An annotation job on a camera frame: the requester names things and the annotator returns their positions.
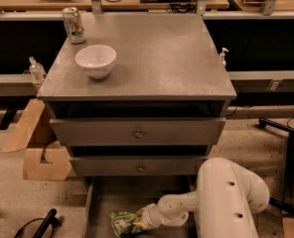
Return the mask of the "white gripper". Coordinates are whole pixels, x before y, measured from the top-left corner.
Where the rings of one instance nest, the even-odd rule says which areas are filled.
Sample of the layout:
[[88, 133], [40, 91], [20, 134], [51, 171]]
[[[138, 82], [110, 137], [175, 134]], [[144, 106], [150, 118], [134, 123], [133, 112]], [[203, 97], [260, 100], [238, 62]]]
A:
[[133, 233], [141, 233], [147, 229], [155, 229], [162, 225], [164, 216], [155, 203], [139, 209], [136, 213], [142, 215], [142, 218], [141, 221], [134, 221], [132, 223], [131, 231]]

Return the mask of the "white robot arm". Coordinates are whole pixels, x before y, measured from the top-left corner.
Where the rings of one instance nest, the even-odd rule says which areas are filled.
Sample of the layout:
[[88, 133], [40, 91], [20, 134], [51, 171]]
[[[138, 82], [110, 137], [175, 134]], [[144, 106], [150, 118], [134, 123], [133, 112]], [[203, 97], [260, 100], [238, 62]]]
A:
[[260, 176], [230, 160], [210, 158], [198, 171], [195, 190], [162, 196], [141, 208], [134, 224], [143, 230], [178, 227], [193, 213], [198, 238], [259, 238], [252, 215], [269, 199]]

